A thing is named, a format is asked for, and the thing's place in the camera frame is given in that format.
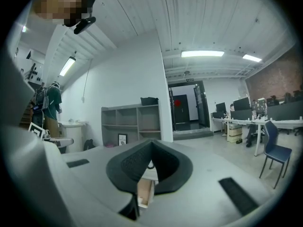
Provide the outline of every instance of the doorway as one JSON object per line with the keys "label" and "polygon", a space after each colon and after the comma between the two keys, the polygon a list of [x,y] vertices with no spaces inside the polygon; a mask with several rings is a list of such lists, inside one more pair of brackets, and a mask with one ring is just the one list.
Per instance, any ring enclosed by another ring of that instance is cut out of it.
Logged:
{"label": "doorway", "polygon": [[209,128],[209,115],[202,81],[169,85],[173,131]]}

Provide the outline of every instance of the blue chair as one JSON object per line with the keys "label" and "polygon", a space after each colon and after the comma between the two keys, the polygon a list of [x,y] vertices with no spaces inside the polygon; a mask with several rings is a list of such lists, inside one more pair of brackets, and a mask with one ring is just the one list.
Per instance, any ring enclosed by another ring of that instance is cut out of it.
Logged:
{"label": "blue chair", "polygon": [[269,169],[271,168],[273,161],[282,163],[281,171],[280,171],[279,177],[278,177],[275,187],[274,187],[274,189],[275,189],[279,182],[279,179],[281,177],[284,163],[287,161],[286,169],[284,171],[282,178],[285,176],[285,173],[286,173],[287,167],[288,167],[288,163],[289,163],[289,159],[290,159],[290,154],[292,153],[292,149],[276,145],[276,140],[278,137],[278,128],[271,121],[266,122],[266,124],[264,126],[265,126],[264,127],[265,134],[268,137],[268,142],[266,143],[265,148],[264,148],[264,154],[266,155],[266,158],[265,158],[265,162],[264,162],[264,165],[263,165],[259,178],[261,178],[261,176],[262,176],[264,167],[266,165],[267,158],[271,159]]}

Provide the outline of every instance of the white ceiling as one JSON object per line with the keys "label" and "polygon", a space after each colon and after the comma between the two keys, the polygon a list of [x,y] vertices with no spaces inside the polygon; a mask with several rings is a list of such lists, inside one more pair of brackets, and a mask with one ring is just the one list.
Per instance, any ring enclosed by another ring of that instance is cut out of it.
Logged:
{"label": "white ceiling", "polygon": [[39,17],[30,15],[27,19],[27,31],[22,33],[20,41],[27,47],[46,54],[56,25]]}
{"label": "white ceiling", "polygon": [[[156,29],[168,81],[184,78],[247,77],[294,44],[290,30],[268,0],[96,0],[96,23],[80,35],[71,29],[52,51],[49,81],[77,51],[77,66],[126,40]],[[224,51],[223,57],[181,58],[182,50]],[[242,58],[249,54],[261,63]]]}

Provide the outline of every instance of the ceiling light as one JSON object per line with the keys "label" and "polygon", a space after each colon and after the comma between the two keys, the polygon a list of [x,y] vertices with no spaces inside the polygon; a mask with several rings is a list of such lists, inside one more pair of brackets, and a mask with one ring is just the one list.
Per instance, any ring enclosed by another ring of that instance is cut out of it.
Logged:
{"label": "ceiling light", "polygon": [[223,51],[182,51],[181,57],[192,56],[223,56]]}
{"label": "ceiling light", "polygon": [[250,55],[244,55],[243,59],[247,59],[247,60],[251,60],[251,61],[256,61],[256,62],[260,62],[262,60],[262,59],[259,59],[257,57],[253,57],[253,56],[250,56]]}
{"label": "ceiling light", "polygon": [[71,68],[71,66],[73,65],[73,63],[75,63],[76,59],[73,57],[69,57],[69,59],[67,60],[66,64],[63,66],[61,72],[60,72],[60,76],[63,76],[67,73],[68,69]]}

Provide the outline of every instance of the red brick wall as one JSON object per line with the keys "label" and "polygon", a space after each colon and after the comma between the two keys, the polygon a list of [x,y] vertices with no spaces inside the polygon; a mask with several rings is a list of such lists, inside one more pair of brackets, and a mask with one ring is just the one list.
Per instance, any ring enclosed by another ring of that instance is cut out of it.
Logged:
{"label": "red brick wall", "polygon": [[293,95],[293,91],[300,90],[303,82],[303,63],[298,50],[294,47],[278,60],[263,70],[246,79],[250,99],[284,98],[286,92]]}

